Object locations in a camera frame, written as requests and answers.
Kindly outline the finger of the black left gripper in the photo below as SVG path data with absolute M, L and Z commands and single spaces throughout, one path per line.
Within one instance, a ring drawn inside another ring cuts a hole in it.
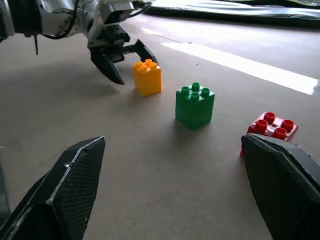
M 136 53 L 142 62 L 146 60 L 152 60 L 154 63 L 158 63 L 155 55 L 151 50 L 145 46 L 141 40 L 137 40 L 135 44 L 122 47 L 122 54 Z
M 107 55 L 103 54 L 100 50 L 91 50 L 90 59 L 98 70 L 111 82 L 118 85 L 125 84 L 115 64 Z

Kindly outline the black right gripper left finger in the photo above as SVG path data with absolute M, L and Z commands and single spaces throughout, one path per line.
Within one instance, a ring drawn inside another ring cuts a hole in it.
M 81 240 L 96 200 L 105 138 L 80 141 L 23 197 L 0 228 L 2 240 Z

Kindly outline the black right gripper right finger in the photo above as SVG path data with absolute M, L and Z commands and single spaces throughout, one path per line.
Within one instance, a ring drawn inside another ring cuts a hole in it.
M 247 134 L 241 137 L 249 185 L 274 240 L 320 238 L 320 167 L 299 146 Z

